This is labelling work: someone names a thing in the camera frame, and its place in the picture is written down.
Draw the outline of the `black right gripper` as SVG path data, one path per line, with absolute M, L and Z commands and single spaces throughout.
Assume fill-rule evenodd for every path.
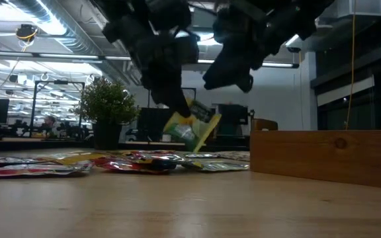
M 239 81 L 244 93 L 251 91 L 253 76 L 243 77 L 241 71 L 259 69 L 268 56 L 262 37 L 269 14 L 269 6 L 227 6 L 217 12 L 212 28 L 222 49 L 203 76 L 205 89 L 218 89 Z

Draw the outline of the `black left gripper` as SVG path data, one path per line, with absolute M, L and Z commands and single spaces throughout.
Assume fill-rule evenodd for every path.
M 155 104 L 164 104 L 188 118 L 191 115 L 181 86 L 181 64 L 175 38 L 168 33 L 137 41 L 134 59 L 142 74 L 142 85 L 151 91 Z

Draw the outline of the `green tea bag sachet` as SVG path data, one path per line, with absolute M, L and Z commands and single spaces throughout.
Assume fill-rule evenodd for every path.
M 186 154 L 185 157 L 188 159 L 214 159 L 219 158 L 219 155 L 211 153 L 194 153 Z
M 249 164 L 247 163 L 236 163 L 228 161 L 186 161 L 182 163 L 181 166 L 187 169 L 213 173 L 249 170 Z
M 167 121 L 163 133 L 178 139 L 189 151 L 196 153 L 218 125 L 222 115 L 197 100 L 187 98 L 186 101 L 190 117 L 185 118 L 174 112 Z
M 171 153 L 131 153 L 126 156 L 134 163 L 141 164 L 178 164 L 185 162 L 185 159 Z

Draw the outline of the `red tea bag sachet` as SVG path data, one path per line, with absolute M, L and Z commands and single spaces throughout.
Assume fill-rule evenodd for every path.
M 94 164 L 100 168 L 118 173 L 143 173 L 143 174 L 166 174 L 176 169 L 176 164 L 155 162 L 155 163 L 135 163 L 123 159 L 99 158 L 93 160 Z
M 23 157 L 0 157 L 0 165 L 16 165 L 16 164 L 29 164 L 29 163 L 40 163 L 43 162 L 41 159 L 35 158 L 23 158 Z
M 80 163 L 74 165 L 57 164 L 21 164 L 0 167 L 0 177 L 13 176 L 43 176 L 43 175 L 82 175 L 87 174 L 93 168 L 93 163 Z

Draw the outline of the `wooden compartment tray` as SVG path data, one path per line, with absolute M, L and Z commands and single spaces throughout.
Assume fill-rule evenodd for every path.
M 253 172 L 381 188 L 381 130 L 282 131 L 253 119 L 249 149 Z

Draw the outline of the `black partition screen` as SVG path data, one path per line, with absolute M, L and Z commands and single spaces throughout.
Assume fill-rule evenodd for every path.
M 165 124 L 170 117 L 171 111 L 168 108 L 142 108 L 138 116 L 136 139 L 138 141 L 160 141 Z

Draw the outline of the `small green potted plant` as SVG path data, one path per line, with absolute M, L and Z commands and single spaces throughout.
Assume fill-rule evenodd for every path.
M 140 109 L 122 83 L 100 78 L 83 88 L 71 112 L 92 123 L 95 149 L 115 150 L 122 127 L 135 121 Z

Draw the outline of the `person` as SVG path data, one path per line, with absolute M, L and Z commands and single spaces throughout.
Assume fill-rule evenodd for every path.
M 44 118 L 44 123 L 42 125 L 44 131 L 46 132 L 47 138 L 58 138 L 59 132 L 57 131 L 58 124 L 56 118 L 53 116 L 46 116 Z

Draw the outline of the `black frame rig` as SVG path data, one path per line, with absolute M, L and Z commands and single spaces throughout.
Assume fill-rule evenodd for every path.
M 84 82 L 61 79 L 37 80 L 34 84 L 28 134 L 30 138 L 47 138 L 42 125 L 46 116 L 56 118 L 62 139 L 81 139 L 83 119 L 73 113 L 81 100 Z
M 188 107 L 192 108 L 194 101 L 196 100 L 196 88 L 183 87 L 181 90 L 185 96 Z

